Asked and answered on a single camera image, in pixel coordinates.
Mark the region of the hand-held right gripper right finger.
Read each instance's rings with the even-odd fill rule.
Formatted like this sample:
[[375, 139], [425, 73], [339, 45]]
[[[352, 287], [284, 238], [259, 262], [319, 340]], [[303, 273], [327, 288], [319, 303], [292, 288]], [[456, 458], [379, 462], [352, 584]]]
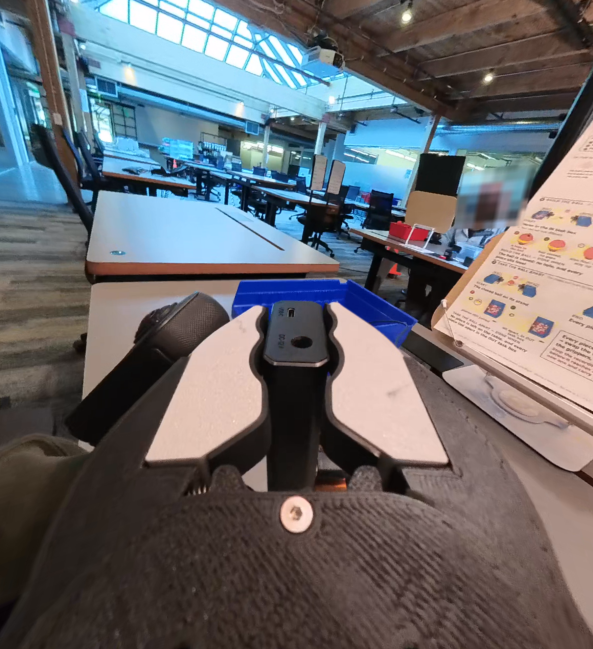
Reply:
[[342, 469], [446, 467], [450, 460], [402, 353], [341, 303], [325, 306], [334, 369], [323, 449]]

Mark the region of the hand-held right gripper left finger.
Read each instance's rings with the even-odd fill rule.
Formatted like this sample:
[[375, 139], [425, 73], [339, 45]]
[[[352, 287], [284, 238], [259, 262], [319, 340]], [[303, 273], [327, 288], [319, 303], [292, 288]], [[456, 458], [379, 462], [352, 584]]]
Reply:
[[151, 442], [149, 466], [223, 465], [248, 472], [267, 455], [268, 389], [260, 375], [268, 312], [253, 306], [190, 355]]

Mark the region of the black USB hub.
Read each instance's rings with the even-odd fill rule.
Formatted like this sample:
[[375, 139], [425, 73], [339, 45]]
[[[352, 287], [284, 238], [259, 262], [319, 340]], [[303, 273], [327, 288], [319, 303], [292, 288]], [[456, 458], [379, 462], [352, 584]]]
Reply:
[[322, 306], [276, 302], [263, 349], [271, 427], [268, 491], [314, 488], [329, 362]]

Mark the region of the grey desk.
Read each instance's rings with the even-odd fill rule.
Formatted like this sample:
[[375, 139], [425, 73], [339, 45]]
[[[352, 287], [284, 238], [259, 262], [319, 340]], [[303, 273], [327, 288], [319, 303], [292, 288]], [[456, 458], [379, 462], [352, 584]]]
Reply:
[[[133, 345], [139, 322], [163, 305], [201, 291], [231, 312], [238, 280], [104, 282], [91, 288], [83, 396]], [[467, 401], [453, 387], [407, 358], [413, 369], [433, 378], [437, 390], [453, 398], [476, 423], [520, 478], [552, 541], [572, 596], [593, 631], [593, 485], [549, 464], [535, 451]]]

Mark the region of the wood-edged neighbouring desk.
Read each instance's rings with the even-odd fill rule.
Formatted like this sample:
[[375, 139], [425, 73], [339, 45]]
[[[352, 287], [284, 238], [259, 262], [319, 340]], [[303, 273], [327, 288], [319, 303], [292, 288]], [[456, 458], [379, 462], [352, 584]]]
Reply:
[[338, 261], [227, 205], [103, 191], [85, 272], [90, 282], [306, 277]]

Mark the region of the desk with red bin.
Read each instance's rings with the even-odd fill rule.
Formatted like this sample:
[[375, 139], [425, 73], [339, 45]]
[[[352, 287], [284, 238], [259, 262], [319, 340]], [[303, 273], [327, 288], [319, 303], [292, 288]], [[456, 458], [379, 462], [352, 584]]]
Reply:
[[432, 302], [434, 308], [448, 296], [450, 290], [459, 281], [459, 277], [469, 270], [469, 266], [446, 260], [421, 246], [407, 245], [404, 241], [393, 238], [384, 231], [351, 228], [349, 232], [360, 236], [359, 248], [373, 255], [364, 284], [364, 287], [373, 293], [378, 290], [378, 276], [382, 260], [409, 267], [411, 263], [407, 258], [411, 257], [421, 260], [422, 264], [426, 264], [428, 267], [434, 267], [434, 271], [425, 271], [433, 275], [436, 281], [431, 291], [435, 297]]

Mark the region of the long background desk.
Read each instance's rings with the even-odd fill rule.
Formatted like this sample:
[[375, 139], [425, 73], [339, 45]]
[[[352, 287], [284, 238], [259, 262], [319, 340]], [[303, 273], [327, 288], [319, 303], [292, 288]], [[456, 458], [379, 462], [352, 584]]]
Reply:
[[186, 178], [162, 174], [162, 168], [154, 163], [142, 163], [125, 158], [105, 156], [102, 162], [102, 176], [127, 187], [130, 193], [144, 193], [157, 196], [166, 191], [179, 197], [187, 197], [196, 190], [196, 185]]

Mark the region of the blue plastic bin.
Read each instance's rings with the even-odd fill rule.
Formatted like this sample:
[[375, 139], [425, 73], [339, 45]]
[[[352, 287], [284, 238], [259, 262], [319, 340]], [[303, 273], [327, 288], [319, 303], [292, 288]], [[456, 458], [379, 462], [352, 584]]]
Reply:
[[417, 320], [351, 280], [264, 279], [239, 283], [231, 307], [235, 318], [252, 306], [268, 309], [279, 301], [338, 302], [400, 347]]

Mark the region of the black office chair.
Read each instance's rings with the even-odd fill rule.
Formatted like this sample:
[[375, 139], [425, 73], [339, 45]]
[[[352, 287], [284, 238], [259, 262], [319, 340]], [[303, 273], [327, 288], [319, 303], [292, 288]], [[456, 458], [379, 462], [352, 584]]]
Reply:
[[332, 248], [322, 240], [324, 234], [341, 233], [342, 225], [346, 220], [344, 200], [333, 200], [324, 205], [309, 204], [303, 215], [298, 217], [298, 222], [303, 225], [301, 242], [318, 250], [323, 248], [331, 258], [335, 254]]
[[363, 228], [374, 231], [389, 231], [392, 222], [393, 193], [372, 190]]

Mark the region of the cardboard sheet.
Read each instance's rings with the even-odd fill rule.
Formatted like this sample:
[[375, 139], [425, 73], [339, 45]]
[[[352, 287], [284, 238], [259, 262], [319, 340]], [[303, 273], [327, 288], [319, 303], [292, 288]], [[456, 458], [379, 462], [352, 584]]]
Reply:
[[407, 199], [405, 223], [444, 234], [454, 223], [456, 206], [454, 196], [414, 190]]

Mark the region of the printed instruction sheet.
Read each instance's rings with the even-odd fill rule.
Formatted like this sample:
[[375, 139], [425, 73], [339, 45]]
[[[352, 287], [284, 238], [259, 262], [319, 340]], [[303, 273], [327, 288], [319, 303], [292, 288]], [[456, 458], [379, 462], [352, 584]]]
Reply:
[[593, 413], [593, 120], [434, 328]]

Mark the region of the black upright panel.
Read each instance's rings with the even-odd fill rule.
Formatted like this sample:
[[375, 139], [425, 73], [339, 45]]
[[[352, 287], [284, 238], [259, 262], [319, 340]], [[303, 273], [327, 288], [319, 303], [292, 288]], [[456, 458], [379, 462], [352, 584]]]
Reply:
[[413, 190], [456, 197], [465, 160], [465, 156], [422, 153]]

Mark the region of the wooden column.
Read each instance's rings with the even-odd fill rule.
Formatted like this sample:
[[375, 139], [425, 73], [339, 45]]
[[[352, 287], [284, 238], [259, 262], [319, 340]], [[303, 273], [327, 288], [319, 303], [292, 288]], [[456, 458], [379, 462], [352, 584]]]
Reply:
[[31, 24], [32, 50], [41, 71], [57, 151], [72, 180], [78, 184], [75, 157], [65, 139], [65, 132], [70, 128], [70, 118], [61, 80], [49, 5], [47, 1], [25, 1], [25, 10]]

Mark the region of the ceiling projector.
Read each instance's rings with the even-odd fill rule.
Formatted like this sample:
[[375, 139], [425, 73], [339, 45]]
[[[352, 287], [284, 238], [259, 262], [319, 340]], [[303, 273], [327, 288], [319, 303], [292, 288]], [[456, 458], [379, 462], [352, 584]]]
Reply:
[[332, 77], [345, 68], [344, 57], [335, 49], [311, 47], [303, 53], [301, 70], [317, 77]]

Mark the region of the black frame pole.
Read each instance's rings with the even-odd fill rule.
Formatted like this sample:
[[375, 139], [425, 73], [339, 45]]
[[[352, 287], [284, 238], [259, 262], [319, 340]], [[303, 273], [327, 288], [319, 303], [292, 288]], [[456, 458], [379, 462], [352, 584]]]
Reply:
[[547, 152], [528, 191], [531, 200], [574, 147], [593, 119], [593, 68], [562, 122], [552, 147]]
[[32, 124], [29, 127], [29, 137], [35, 160], [41, 166], [46, 166], [55, 173], [58, 182], [65, 191], [68, 202], [79, 216], [87, 234], [90, 235], [94, 222], [93, 213], [84, 202], [79, 187], [72, 180], [71, 174], [61, 160], [52, 132], [43, 125]]

